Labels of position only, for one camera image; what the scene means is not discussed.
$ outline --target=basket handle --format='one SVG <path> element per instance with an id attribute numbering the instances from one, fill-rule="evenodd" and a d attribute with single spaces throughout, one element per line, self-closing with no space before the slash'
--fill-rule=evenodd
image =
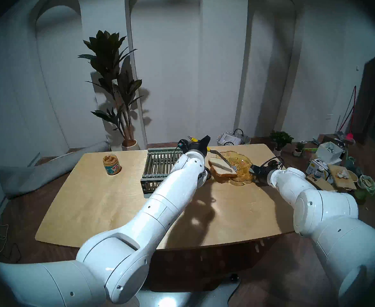
<path id="1" fill-rule="evenodd" d="M 242 130 L 242 129 L 235 129 L 235 130 L 233 131 L 233 134 L 236 133 L 237 130 L 240 130 L 240 131 L 241 131 L 241 136 L 244 136 L 244 133 L 243 133 L 243 130 Z"/>

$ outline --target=amber glass plate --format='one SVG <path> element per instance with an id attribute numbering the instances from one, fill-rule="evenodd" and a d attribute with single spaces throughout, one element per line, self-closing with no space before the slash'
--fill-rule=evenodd
<path id="1" fill-rule="evenodd" d="M 249 173 L 251 161 L 248 157 L 233 151 L 220 152 L 225 159 L 229 161 L 232 166 L 237 168 L 237 177 L 230 178 L 229 183 L 234 186 L 244 186 L 253 182 L 253 175 Z"/>

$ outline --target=gray pillow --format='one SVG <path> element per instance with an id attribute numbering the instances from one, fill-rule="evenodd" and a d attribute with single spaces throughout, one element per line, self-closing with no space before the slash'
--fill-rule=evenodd
<path id="1" fill-rule="evenodd" d="M 62 155 L 45 164 L 31 167 L 0 166 L 0 184 L 8 199 L 34 191 L 73 170 L 83 154 L 106 152 L 107 142 L 99 142 L 79 151 Z"/>

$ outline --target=plastic bag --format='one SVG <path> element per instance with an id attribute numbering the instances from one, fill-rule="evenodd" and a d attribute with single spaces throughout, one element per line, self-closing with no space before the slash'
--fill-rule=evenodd
<path id="1" fill-rule="evenodd" d="M 375 195 L 375 182 L 370 176 L 361 175 L 358 179 L 358 186 L 365 189 L 371 196 Z"/>

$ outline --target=white bread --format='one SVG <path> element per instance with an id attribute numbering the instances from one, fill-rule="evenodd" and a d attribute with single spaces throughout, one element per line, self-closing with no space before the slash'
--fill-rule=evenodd
<path id="1" fill-rule="evenodd" d="M 209 165 L 211 170 L 220 177 L 237 177 L 237 173 L 223 159 L 210 157 Z"/>

